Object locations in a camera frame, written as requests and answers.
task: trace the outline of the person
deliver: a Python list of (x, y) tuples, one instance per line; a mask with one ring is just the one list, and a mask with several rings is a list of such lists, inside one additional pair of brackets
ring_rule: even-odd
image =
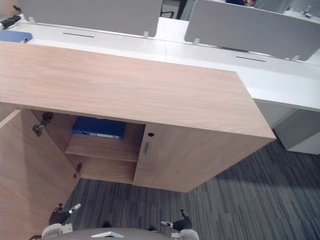
[(245, 2), (243, 0), (226, 0), (227, 4), (235, 4), (235, 5), (241, 5), (244, 6)]
[(256, 0), (226, 0), (227, 4), (236, 4), (241, 6), (253, 7), (256, 3)]

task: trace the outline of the cabinet top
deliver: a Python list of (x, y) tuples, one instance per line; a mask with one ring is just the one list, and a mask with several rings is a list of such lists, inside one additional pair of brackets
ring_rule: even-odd
[(275, 138), (232, 71), (0, 42), (0, 102)]

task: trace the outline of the open cabinet door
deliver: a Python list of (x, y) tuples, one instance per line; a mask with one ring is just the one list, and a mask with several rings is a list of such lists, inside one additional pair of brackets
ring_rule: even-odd
[(77, 179), (59, 147), (31, 110), (14, 110), (0, 121), (0, 230), (2, 240), (40, 235), (58, 203), (66, 203)]

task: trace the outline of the blue binder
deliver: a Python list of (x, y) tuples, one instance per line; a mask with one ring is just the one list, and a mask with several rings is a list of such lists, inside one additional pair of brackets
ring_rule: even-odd
[(122, 139), (126, 122), (78, 116), (72, 132), (74, 134), (90, 135), (103, 138)]
[(14, 42), (14, 43), (27, 43), (33, 38), (30, 32), (24, 31), (0, 31), (0, 41), (4, 42)]

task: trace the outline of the gray striped carpet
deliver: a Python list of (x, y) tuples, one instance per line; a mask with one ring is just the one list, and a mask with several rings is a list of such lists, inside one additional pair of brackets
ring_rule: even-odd
[(148, 229), (187, 209), (200, 240), (320, 239), (320, 156), (286, 151), (278, 141), (189, 193), (81, 179), (66, 208), (73, 229)]

